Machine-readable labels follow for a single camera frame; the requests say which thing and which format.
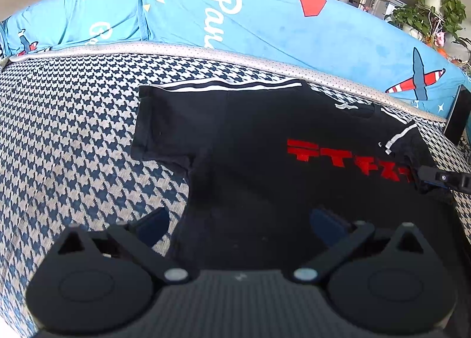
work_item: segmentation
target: screw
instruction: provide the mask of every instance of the screw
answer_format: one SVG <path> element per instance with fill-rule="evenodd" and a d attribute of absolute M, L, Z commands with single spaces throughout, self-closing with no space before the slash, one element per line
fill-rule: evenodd
<path fill-rule="evenodd" d="M 234 276 L 234 278 L 240 282 L 240 281 L 243 281 L 244 279 L 247 279 L 248 277 L 245 273 L 240 273 Z"/>
<path fill-rule="evenodd" d="M 309 282 L 315 279 L 318 273 L 311 268 L 299 268 L 294 271 L 293 275 L 299 281 Z"/>
<path fill-rule="evenodd" d="M 173 268 L 168 269 L 163 276 L 171 282 L 180 282 L 188 277 L 188 272 L 185 269 Z"/>

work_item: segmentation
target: red shape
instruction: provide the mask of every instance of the red shape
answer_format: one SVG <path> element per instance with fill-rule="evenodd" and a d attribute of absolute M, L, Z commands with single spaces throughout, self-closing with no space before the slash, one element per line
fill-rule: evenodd
<path fill-rule="evenodd" d="M 327 0 L 300 0 L 304 16 L 317 16 L 327 3 Z"/>
<path fill-rule="evenodd" d="M 296 160 L 300 161 L 309 161 L 310 157 L 319 157 L 319 152 L 317 150 L 293 148 L 292 146 L 288 147 L 288 153 L 295 154 Z"/>
<path fill-rule="evenodd" d="M 351 158 L 352 152 L 349 150 L 337 150 L 329 148 L 321 148 L 321 156 L 329 156 L 332 159 L 332 165 L 345 168 L 343 164 L 344 158 Z"/>
<path fill-rule="evenodd" d="M 308 143 L 307 141 L 288 139 L 288 146 L 297 146 L 299 148 L 319 149 L 319 145 Z"/>
<path fill-rule="evenodd" d="M 400 181 L 399 177 L 394 171 L 394 166 L 396 166 L 394 162 L 380 160 L 380 166 L 383 167 L 383 171 L 381 172 L 381 177 L 383 177 L 384 179 L 391 179 L 393 181 Z"/>
<path fill-rule="evenodd" d="M 363 174 L 366 174 L 367 176 L 370 175 L 370 171 L 378 170 L 378 166 L 376 164 L 373 164 L 374 157 L 355 156 L 353 162 L 357 167 L 361 169 Z"/>
<path fill-rule="evenodd" d="M 412 173 L 409 168 L 405 166 L 400 166 L 397 168 L 399 174 L 403 174 L 407 178 L 407 182 L 411 182 L 414 178 L 412 177 Z"/>
<path fill-rule="evenodd" d="M 424 76 L 425 85 L 427 85 L 428 87 L 429 85 L 435 84 L 440 79 L 440 77 L 443 76 L 445 72 L 446 72 L 445 69 L 441 69 L 441 70 L 434 70 L 432 72 L 426 73 Z"/>

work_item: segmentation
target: t-shirt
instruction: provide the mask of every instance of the t-shirt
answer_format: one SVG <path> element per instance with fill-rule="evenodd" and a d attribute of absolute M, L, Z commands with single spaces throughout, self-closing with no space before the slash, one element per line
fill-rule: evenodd
<path fill-rule="evenodd" d="M 338 103 L 302 80 L 193 80 L 140 87 L 131 156 L 186 174 L 189 199 L 168 255 L 199 269 L 296 268 L 325 246 L 310 213 L 413 222 L 458 264 L 453 207 L 420 194 L 434 166 L 417 125 L 375 103 Z"/>

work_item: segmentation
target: white stripe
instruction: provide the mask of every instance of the white stripe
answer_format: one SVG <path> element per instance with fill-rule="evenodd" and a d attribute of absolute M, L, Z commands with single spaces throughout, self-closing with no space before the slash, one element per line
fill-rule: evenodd
<path fill-rule="evenodd" d="M 404 137 L 405 134 L 410 131 L 411 129 L 413 128 L 417 128 L 417 124 L 412 124 L 411 126 L 407 127 L 406 129 L 404 129 L 401 133 L 395 135 L 391 140 L 389 140 L 387 143 L 386 143 L 386 153 L 389 154 L 391 153 L 390 149 L 391 149 L 391 146 L 397 141 L 399 140 L 401 137 Z"/>
<path fill-rule="evenodd" d="M 207 92 L 207 91 L 258 91 L 262 89 L 283 89 L 283 88 L 291 88 L 291 87 L 300 87 L 301 83 L 291 83 L 286 85 L 277 85 L 274 87 L 270 87 L 269 85 L 254 85 L 252 87 L 242 87 L 242 88 L 229 88 L 224 87 L 223 85 L 209 85 L 208 87 L 203 88 L 195 88 L 195 87 L 184 87 L 184 88 L 177 88 L 172 89 L 171 91 L 167 92 Z M 153 85 L 153 87 L 161 88 L 160 85 Z"/>
<path fill-rule="evenodd" d="M 343 103 L 342 105 L 335 104 L 335 107 L 339 109 L 358 109 L 356 105 L 348 105 L 347 103 Z"/>
<path fill-rule="evenodd" d="M 261 84 L 282 84 L 287 81 L 294 80 L 292 77 L 290 78 L 284 78 L 283 80 L 278 80 L 278 81 L 271 81 L 271 80 L 246 80 L 246 81 L 228 81 L 224 80 L 223 78 L 200 78 L 196 80 L 181 80 L 181 81 L 175 81 L 173 83 L 165 83 L 165 84 L 144 84 L 144 85 L 152 85 L 156 87 L 161 87 L 161 88 L 171 88 L 171 87 L 177 87 L 179 85 L 185 85 L 185 84 L 205 84 L 209 82 L 221 82 L 221 83 L 226 83 L 230 85 L 244 85 L 244 84 L 250 84 L 250 83 L 261 83 Z"/>
<path fill-rule="evenodd" d="M 385 114 L 388 114 L 389 116 L 394 117 L 397 121 L 402 122 L 402 124 L 407 124 L 407 121 L 402 120 L 399 116 L 397 116 L 397 115 L 395 115 L 391 112 L 388 112 L 384 108 L 381 108 L 381 112 L 385 112 Z"/>

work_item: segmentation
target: houndstooth pattern fabric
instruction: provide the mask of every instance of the houndstooth pattern fabric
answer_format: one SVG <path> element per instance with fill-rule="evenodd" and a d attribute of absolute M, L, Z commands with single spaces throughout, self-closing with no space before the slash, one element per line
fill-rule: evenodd
<path fill-rule="evenodd" d="M 215 77 L 284 78 L 224 62 L 158 55 L 32 59 L 0 73 L 0 315 L 20 336 L 36 331 L 24 302 L 27 284 L 65 225 L 102 230 L 163 205 L 170 213 L 169 233 L 154 249 L 167 251 L 188 186 L 153 161 L 130 159 L 138 87 Z M 371 102 L 312 87 L 341 103 Z M 389 110 L 418 121 L 440 167 L 468 171 L 463 155 L 441 135 L 440 123 Z M 469 237 L 469 196 L 455 197 Z"/>

